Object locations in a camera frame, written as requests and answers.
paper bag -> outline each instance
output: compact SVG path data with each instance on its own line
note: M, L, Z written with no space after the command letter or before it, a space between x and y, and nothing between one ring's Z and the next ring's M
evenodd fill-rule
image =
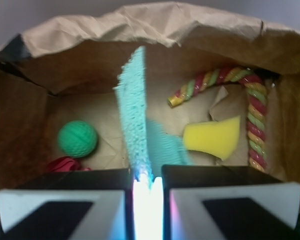
M0 50L0 189L13 188L62 157L57 134L83 120L99 133L81 160L92 169L127 168L113 87L121 66L146 47L147 117L168 134L186 124L241 116L239 144L220 161L191 152L197 165L247 165L247 94L211 87L171 109L167 98L197 74L242 65L278 74L266 79L267 172L300 182L300 32L257 18L177 2L124 6L101 17L59 16Z

yellow sponge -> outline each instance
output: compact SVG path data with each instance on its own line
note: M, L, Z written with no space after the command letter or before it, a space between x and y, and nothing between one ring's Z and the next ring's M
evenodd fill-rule
M188 150L212 154L222 160L236 149L240 133L240 116L223 121L188 124L183 142Z

green ball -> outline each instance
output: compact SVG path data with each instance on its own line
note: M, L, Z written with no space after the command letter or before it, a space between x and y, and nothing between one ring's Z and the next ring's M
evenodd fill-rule
M90 154L97 145L97 131L85 121L70 121L58 134L58 144L69 157L82 158Z

multicolored rope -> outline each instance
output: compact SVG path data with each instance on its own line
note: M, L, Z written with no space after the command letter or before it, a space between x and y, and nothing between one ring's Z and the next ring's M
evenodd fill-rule
M249 94L247 114L247 135L249 138L249 163L262 172L267 167L265 123L267 113L267 89L264 81L251 69L243 67L224 67L208 71L191 80L168 98L171 108L190 100L206 88L225 83L240 83Z

gray background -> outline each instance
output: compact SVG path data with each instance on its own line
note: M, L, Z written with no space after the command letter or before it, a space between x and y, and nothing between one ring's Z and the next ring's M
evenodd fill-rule
M98 17L122 5L159 0L0 0L0 45L58 15ZM300 0L181 0L277 22L300 30Z

